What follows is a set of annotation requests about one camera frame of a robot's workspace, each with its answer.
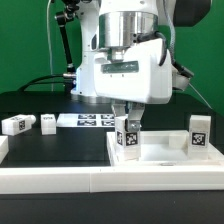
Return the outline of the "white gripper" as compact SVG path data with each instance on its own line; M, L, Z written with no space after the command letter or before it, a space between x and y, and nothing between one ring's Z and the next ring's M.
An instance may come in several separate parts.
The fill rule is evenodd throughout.
M163 41L158 38L129 48L122 62L111 63L105 52L97 53L94 57L96 94L130 101L125 121L128 132L140 130L144 104L165 104L171 98L171 58L167 53L165 62L159 65L162 48ZM124 103L115 102L111 108L115 117L126 115Z

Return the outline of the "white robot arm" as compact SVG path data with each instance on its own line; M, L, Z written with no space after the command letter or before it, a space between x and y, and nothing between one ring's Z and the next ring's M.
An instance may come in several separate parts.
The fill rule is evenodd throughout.
M192 27L212 0L81 0L82 62L72 92L112 99L125 129L140 129L147 104L166 104L193 73L174 57L175 29Z

